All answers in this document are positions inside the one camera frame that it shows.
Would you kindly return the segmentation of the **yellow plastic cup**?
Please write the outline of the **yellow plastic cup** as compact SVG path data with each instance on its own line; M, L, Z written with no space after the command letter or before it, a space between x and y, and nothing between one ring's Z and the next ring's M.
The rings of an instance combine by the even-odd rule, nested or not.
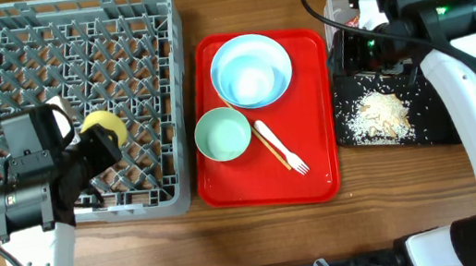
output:
M80 129L80 133L84 133L89 129L89 127L93 127L95 125L99 125L104 129L113 131L117 136L118 147L123 147L128 136L128 131L121 118L105 110L93 111L85 117Z

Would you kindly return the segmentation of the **light blue bowl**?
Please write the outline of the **light blue bowl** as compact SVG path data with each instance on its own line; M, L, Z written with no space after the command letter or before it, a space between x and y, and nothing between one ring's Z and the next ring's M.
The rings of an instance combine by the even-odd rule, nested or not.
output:
M222 68L219 81L230 102L253 106L271 93L275 77L272 67L264 60L243 55L231 59Z

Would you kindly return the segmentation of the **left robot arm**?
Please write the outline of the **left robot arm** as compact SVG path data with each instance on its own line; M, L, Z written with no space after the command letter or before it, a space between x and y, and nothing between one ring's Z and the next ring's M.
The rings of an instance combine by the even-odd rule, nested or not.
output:
M57 105L4 116L9 148L0 184L0 243L8 266L74 266L75 207L100 173L119 162L125 123L104 110L62 133Z

